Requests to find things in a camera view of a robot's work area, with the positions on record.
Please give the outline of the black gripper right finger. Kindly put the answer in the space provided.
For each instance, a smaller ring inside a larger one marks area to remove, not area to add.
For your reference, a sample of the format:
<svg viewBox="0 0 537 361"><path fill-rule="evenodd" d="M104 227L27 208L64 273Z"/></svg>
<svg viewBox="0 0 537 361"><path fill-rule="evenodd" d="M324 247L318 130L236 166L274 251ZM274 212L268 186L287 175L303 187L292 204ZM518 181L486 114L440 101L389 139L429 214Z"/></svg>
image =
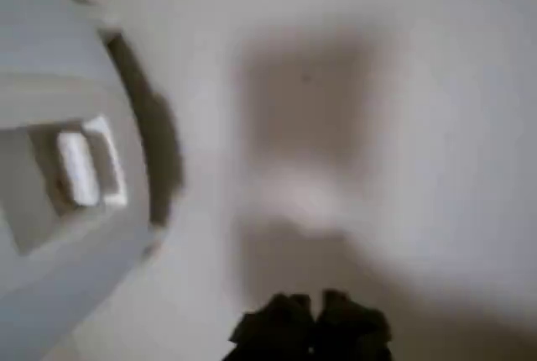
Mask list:
<svg viewBox="0 0 537 361"><path fill-rule="evenodd" d="M378 309L356 303L339 290L325 290L314 325L315 360L391 360L391 327Z"/></svg>

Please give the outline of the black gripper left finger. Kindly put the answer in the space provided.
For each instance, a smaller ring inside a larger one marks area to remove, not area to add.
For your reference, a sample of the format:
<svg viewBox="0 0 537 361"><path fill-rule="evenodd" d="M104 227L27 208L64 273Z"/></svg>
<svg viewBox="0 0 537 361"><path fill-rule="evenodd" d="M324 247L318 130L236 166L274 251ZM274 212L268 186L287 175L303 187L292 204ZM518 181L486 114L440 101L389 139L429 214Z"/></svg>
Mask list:
<svg viewBox="0 0 537 361"><path fill-rule="evenodd" d="M261 308L243 314L229 341L225 361L317 360L315 320L308 295L278 293Z"/></svg>

